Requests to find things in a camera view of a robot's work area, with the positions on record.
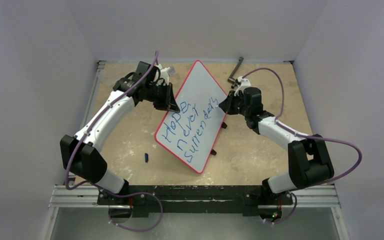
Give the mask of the red-framed whiteboard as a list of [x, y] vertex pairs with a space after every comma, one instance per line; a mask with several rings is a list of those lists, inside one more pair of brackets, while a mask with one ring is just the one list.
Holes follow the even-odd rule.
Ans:
[[194, 172], [202, 173], [226, 114], [218, 107], [227, 94], [205, 65], [196, 60], [175, 101], [179, 112], [167, 112], [155, 141]]

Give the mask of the blue marker cap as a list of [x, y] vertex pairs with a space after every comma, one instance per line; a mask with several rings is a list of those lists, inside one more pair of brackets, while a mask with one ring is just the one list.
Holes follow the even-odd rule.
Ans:
[[149, 154], [148, 153], [144, 154], [144, 160], [145, 160], [146, 163], [149, 162]]

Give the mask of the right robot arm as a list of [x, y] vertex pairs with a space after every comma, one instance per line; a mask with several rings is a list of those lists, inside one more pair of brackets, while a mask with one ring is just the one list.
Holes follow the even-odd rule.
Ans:
[[334, 176], [325, 141], [320, 140], [318, 135], [291, 133], [280, 127], [276, 117], [264, 110], [258, 88], [247, 87], [238, 94], [231, 90], [218, 107], [228, 115], [242, 115], [249, 129], [287, 151], [287, 172], [262, 181], [260, 196], [264, 202], [272, 204], [281, 193], [304, 189]]

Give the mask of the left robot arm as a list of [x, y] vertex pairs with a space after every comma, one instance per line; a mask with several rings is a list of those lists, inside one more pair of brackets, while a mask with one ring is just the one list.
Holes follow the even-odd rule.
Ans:
[[138, 103], [148, 101], [156, 110], [179, 113], [170, 76], [175, 69], [140, 61], [135, 71], [115, 82], [105, 104], [74, 135], [60, 140], [63, 168], [107, 191], [118, 205], [129, 199], [129, 182], [112, 172], [101, 155], [104, 143], [118, 123]]

